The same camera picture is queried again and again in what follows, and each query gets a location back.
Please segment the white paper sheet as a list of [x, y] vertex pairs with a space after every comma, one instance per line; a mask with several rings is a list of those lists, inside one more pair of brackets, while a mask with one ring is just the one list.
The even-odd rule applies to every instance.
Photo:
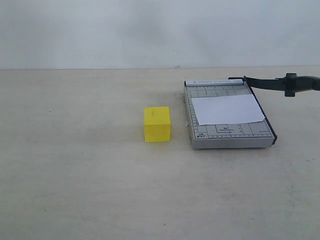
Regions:
[[265, 119], [252, 94], [198, 97], [191, 101], [200, 126], [248, 124]]

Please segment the yellow cube block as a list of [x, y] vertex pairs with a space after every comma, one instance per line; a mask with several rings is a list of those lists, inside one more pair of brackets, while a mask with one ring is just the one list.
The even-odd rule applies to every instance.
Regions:
[[171, 140], [170, 108], [168, 106], [145, 107], [143, 127], [145, 142], [169, 142]]

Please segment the grey paper cutter base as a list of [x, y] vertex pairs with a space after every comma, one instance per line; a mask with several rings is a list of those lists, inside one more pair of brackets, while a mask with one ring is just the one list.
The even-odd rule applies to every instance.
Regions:
[[207, 98], [242, 95], [252, 97], [258, 109], [263, 110], [252, 88], [240, 78], [184, 82], [187, 126], [194, 149], [269, 148], [275, 144], [278, 136], [263, 111], [263, 119], [258, 122], [241, 123], [236, 120], [234, 124], [198, 123], [193, 99], [203, 101]]

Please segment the black cutter blade arm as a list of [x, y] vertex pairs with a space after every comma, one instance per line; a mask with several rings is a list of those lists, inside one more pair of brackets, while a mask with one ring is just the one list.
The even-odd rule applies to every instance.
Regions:
[[285, 97], [295, 97], [296, 93], [319, 91], [320, 78], [317, 76], [298, 76], [296, 73], [286, 73], [284, 77], [260, 79], [252, 77], [229, 77], [228, 80], [242, 80], [251, 88], [282, 91]]

